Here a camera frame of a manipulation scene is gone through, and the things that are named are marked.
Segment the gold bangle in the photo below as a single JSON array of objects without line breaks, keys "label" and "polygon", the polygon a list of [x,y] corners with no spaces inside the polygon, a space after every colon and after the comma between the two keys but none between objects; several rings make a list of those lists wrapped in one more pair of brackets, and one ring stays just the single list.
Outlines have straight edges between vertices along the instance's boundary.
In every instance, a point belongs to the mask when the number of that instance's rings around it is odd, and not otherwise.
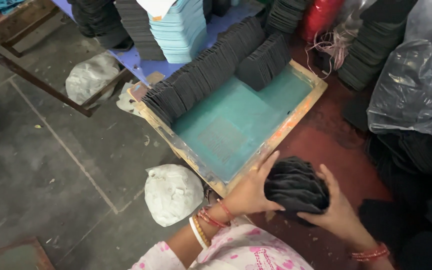
[{"label": "gold bangle", "polygon": [[192,216],[192,221],[194,222],[196,230],[198,230],[198,234],[199,234],[199,236],[201,236],[202,241],[204,242],[204,244],[206,245],[206,247],[209,248],[209,246],[211,245],[211,242],[208,241],[208,239],[207,239],[204,231],[201,229],[201,226],[199,226],[198,216],[196,214],[194,214]]}]

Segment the blue table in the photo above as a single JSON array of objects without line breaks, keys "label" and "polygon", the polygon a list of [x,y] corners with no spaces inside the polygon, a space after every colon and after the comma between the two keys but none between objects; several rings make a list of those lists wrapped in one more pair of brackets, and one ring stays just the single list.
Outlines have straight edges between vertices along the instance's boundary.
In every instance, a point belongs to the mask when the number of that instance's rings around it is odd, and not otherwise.
[{"label": "blue table", "polygon": [[[74,20],[71,5],[68,4],[67,0],[51,1]],[[256,15],[263,7],[263,4],[255,0],[249,0],[248,2],[242,2],[235,7],[231,7],[224,17],[213,15],[211,22],[207,25],[208,37],[205,42],[206,47],[208,48],[216,42],[219,33],[226,31],[232,24],[242,21],[245,17]],[[168,61],[141,60],[135,47],[132,47],[127,52],[114,50],[109,50],[109,52],[142,82],[146,82],[146,76],[155,71],[162,73],[165,77],[169,77],[184,65],[170,64]]]}]

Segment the red plastic bag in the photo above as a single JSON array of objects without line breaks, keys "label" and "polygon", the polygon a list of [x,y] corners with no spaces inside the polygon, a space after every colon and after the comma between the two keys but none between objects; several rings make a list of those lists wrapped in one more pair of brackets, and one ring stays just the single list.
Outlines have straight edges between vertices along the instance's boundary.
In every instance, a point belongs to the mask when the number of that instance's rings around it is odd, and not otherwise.
[{"label": "red plastic bag", "polygon": [[338,15],[344,0],[314,0],[303,19],[302,38],[308,42],[323,34]]}]

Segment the bracelet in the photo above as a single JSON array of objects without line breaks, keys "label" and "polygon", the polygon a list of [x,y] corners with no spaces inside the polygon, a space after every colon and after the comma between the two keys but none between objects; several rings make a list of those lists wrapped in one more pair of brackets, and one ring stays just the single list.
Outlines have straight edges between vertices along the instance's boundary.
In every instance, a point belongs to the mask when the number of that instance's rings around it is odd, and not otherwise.
[{"label": "bracelet", "polygon": [[234,220],[234,216],[233,216],[233,214],[231,214],[230,210],[226,207],[226,205],[224,205],[223,202],[220,199],[217,199],[217,202],[221,205],[221,208],[226,212],[226,215],[229,218],[229,220],[233,221]]},{"label": "bracelet", "polygon": [[192,216],[192,221],[193,221],[194,226],[196,227],[196,231],[198,232],[199,236],[201,237],[204,245],[208,248],[211,245],[211,242],[208,241],[205,232],[201,229],[201,226],[199,225],[199,222],[198,222],[198,216],[197,215],[193,215]]},{"label": "bracelet", "polygon": [[351,253],[351,259],[355,261],[375,261],[383,257],[389,256],[390,252],[384,243],[380,243],[374,250]]},{"label": "bracelet", "polygon": [[209,209],[207,206],[203,206],[202,209],[199,210],[199,212],[198,212],[198,217],[202,218],[207,224],[214,226],[214,227],[218,227],[220,229],[231,226],[230,222],[223,223],[223,222],[220,222],[220,221],[214,219],[213,217],[211,217],[208,214],[207,209]]},{"label": "bracelet", "polygon": [[194,233],[194,236],[196,236],[196,239],[198,240],[199,244],[201,245],[203,250],[207,250],[208,247],[204,243],[203,239],[199,235],[198,229],[196,229],[195,222],[193,221],[193,217],[191,216],[189,218],[189,224],[191,225],[192,232]]}]

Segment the sleeve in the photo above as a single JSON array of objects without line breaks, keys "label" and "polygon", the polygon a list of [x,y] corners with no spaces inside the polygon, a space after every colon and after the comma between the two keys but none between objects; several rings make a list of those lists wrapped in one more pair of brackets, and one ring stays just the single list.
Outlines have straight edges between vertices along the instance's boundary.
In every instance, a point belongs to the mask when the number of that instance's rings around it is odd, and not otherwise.
[{"label": "sleeve", "polygon": [[166,242],[159,242],[144,254],[130,270],[186,270]]}]

